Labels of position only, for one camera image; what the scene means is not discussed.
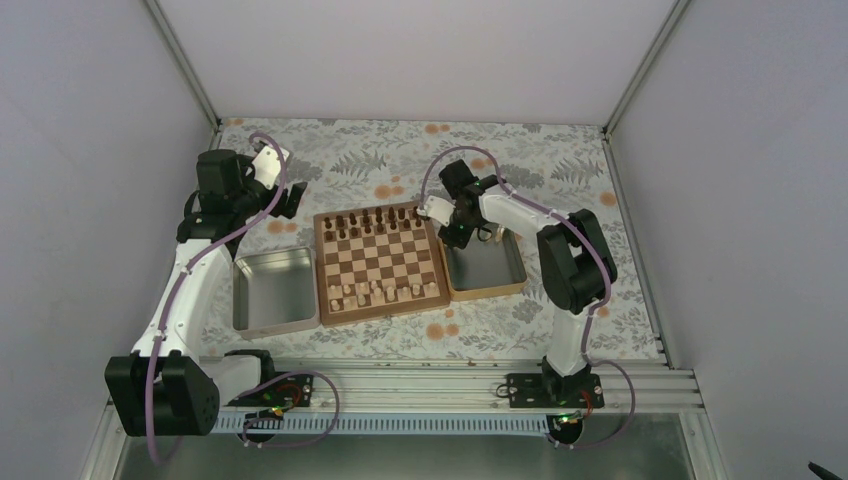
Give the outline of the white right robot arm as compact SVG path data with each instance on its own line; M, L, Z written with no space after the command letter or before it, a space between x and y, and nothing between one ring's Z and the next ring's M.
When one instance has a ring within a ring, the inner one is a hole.
M475 176L457 160L440 173L449 198L430 196L420 213L438 222L442 243L463 249L476 233L504 227L535 242L541 282L561 314L541 361L536 386L512 400L514 407L593 404L596 386L588 357L592 317L610 297L617 267L596 215L581 209L564 215L519 194L499 173Z

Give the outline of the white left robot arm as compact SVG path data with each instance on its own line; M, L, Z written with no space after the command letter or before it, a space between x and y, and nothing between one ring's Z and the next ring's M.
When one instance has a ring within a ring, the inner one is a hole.
M289 156L268 143L253 155L228 149L199 155L198 185L184 205L161 300L130 354L111 357L104 372L129 436L207 435L220 408L239 396L255 405L276 396L279 380L268 352L235 350L204 368L199 347L216 285L231 272L247 229L297 210L306 185L288 184Z

